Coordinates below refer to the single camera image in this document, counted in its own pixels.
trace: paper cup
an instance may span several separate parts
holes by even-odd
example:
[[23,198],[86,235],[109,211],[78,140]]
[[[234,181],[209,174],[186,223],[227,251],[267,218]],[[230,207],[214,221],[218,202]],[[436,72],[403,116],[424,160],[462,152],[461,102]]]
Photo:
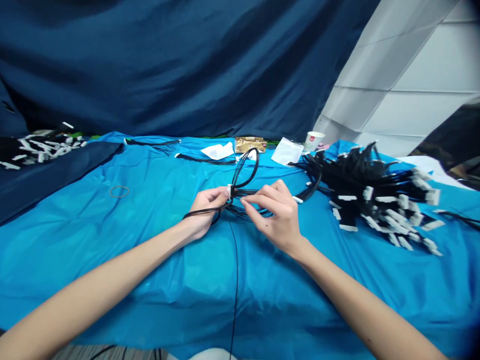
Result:
[[319,144],[322,142],[322,139],[325,137],[325,134],[316,131],[309,131],[306,134],[305,143],[303,144],[303,151],[315,151],[319,147]]

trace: dark blue fabric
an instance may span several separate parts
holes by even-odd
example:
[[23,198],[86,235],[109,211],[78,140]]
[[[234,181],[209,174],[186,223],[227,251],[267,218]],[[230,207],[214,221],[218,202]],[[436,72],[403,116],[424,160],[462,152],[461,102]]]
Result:
[[25,120],[10,99],[10,95],[7,92],[7,89],[5,88],[1,78],[0,102],[0,137],[22,138],[25,135],[28,135]]
[[112,156],[123,144],[94,142],[55,160],[20,170],[0,168],[0,226],[30,210],[40,200],[80,179]]
[[103,134],[305,139],[379,0],[2,0],[27,118]]

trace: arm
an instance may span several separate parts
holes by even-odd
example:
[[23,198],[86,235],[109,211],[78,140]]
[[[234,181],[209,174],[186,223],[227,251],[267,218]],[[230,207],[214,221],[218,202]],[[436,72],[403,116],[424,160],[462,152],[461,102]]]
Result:
[[[225,187],[199,192],[190,211],[221,206],[228,198]],[[0,359],[50,359],[125,298],[170,255],[201,238],[213,216],[212,212],[182,220],[57,292],[0,337]]]
[[[282,180],[242,200],[255,226],[295,259],[377,359],[447,359],[425,336],[300,234],[297,203]],[[250,204],[270,210],[263,218]]]

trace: gray floor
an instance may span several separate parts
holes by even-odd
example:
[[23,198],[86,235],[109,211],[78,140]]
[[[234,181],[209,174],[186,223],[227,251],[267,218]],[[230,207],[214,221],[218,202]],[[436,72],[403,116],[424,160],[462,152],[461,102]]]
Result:
[[[68,345],[61,350],[52,360],[90,360],[95,354],[106,348],[108,345]],[[95,360],[123,360],[125,348],[122,346],[114,347]],[[162,351],[162,359],[167,358],[166,351]],[[137,350],[128,348],[125,353],[124,360],[159,360],[158,356],[154,355],[153,350]]]

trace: blue tablecloth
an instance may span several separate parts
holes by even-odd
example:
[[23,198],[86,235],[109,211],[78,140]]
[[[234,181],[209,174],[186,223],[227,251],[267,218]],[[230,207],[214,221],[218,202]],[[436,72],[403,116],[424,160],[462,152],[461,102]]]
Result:
[[[100,140],[121,142],[123,137],[110,133]],[[177,152],[232,140],[186,137]],[[351,145],[340,142],[328,153],[335,156]],[[271,155],[267,150],[260,156],[249,188],[282,178],[293,194],[305,189],[307,176],[271,161]],[[400,170],[408,164],[396,166]],[[246,167],[242,177],[248,177],[250,169]],[[110,162],[0,227],[0,328],[10,328],[73,280],[179,222],[198,191],[230,183],[234,170],[234,165],[197,163],[129,145]],[[433,185],[442,190],[442,209],[480,218],[477,192]],[[114,186],[127,186],[130,193],[113,198],[109,190]],[[422,207],[433,214],[431,207]],[[479,320],[479,233],[446,220],[446,226],[428,233],[444,254],[436,257],[396,248],[363,224],[358,233],[342,231],[330,208],[319,192],[301,204],[302,234],[446,355],[467,353]],[[162,347],[181,359],[206,348],[230,349],[237,265],[227,217],[238,244],[236,356],[371,357],[309,276],[251,223],[228,212],[203,239],[172,255],[76,342]]]

